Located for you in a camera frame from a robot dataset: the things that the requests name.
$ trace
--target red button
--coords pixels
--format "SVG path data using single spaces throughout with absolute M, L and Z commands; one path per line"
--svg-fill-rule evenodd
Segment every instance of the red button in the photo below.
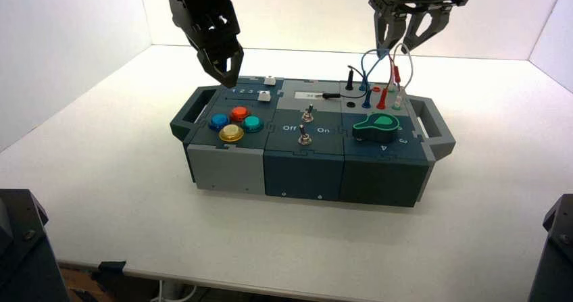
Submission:
M 237 106 L 231 110 L 231 120 L 235 122 L 242 122 L 247 116 L 249 116 L 249 111 L 246 107 Z

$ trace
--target handle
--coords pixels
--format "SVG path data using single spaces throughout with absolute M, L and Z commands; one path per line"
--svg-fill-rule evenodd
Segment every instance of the handle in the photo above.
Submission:
M 196 121 L 206 106 L 212 105 L 218 97 L 220 86 L 199 87 L 187 99 L 181 110 L 175 115 L 171 123 L 171 133 L 181 142 L 198 129 Z
M 449 155 L 455 146 L 455 139 L 449 131 L 446 122 L 438 111 L 432 99 L 418 96 L 408 96 L 416 117 L 424 124 L 428 133 L 425 143 L 428 143 L 436 161 Z

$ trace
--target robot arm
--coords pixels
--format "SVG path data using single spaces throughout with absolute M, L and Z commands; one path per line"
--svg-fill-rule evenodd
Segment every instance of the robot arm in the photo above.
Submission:
M 391 49 L 402 38 L 409 49 L 442 31 L 453 6 L 468 0 L 370 0 L 374 8 L 376 48 Z M 197 50 L 203 69 L 224 86 L 235 86 L 243 61 L 243 48 L 236 39 L 239 23 L 230 0 L 169 0 L 173 23 L 183 30 Z M 406 30 L 406 17 L 412 19 Z M 426 14 L 430 26 L 421 34 L 418 29 Z

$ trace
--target white table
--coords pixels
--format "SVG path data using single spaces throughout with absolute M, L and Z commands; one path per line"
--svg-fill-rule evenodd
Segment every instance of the white table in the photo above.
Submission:
M 242 74 L 344 80 L 359 57 L 249 50 Z M 413 209 L 198 191 L 169 129 L 214 83 L 189 47 L 146 50 L 0 153 L 0 187 L 32 190 L 66 263 L 315 299 L 523 301 L 543 216 L 573 191 L 573 95 L 527 61 L 414 63 L 409 93 L 457 146 Z

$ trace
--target white backdrop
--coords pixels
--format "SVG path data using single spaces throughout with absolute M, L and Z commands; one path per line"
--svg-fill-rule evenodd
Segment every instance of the white backdrop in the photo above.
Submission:
M 188 45 L 168 0 L 143 0 L 154 44 Z M 368 0 L 232 0 L 244 47 L 362 52 L 375 46 Z M 470 0 L 416 55 L 528 59 L 556 0 Z
M 151 44 L 141 0 L 0 0 L 0 26 L 0 151 Z
M 573 92 L 573 0 L 558 0 L 533 53 L 531 62 Z

